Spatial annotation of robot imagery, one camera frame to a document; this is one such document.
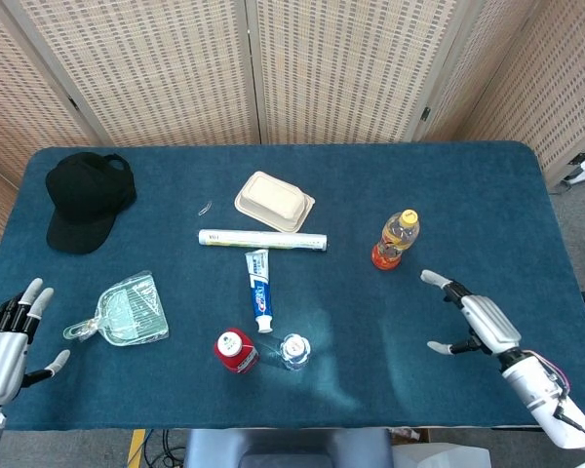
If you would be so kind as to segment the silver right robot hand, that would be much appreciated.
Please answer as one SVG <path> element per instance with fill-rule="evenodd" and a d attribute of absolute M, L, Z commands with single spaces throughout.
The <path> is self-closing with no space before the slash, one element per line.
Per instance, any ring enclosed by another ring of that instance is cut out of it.
<path fill-rule="evenodd" d="M 428 269 L 421 271 L 420 279 L 441 289 L 445 301 L 453 303 L 469 325 L 467 339 L 453 344 L 428 341 L 431 350 L 442 355 L 482 350 L 496 356 L 519 347 L 522 336 L 489 297 L 474 294 L 461 283 Z"/>

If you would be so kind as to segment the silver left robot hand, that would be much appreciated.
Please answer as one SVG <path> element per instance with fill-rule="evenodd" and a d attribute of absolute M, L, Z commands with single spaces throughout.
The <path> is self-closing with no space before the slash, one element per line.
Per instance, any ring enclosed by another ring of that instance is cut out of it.
<path fill-rule="evenodd" d="M 44 368 L 26 370 L 28 351 L 54 290 L 33 279 L 27 288 L 0 305 L 0 407 L 9 404 L 23 388 L 56 376 L 66 365 L 64 349 Z"/>

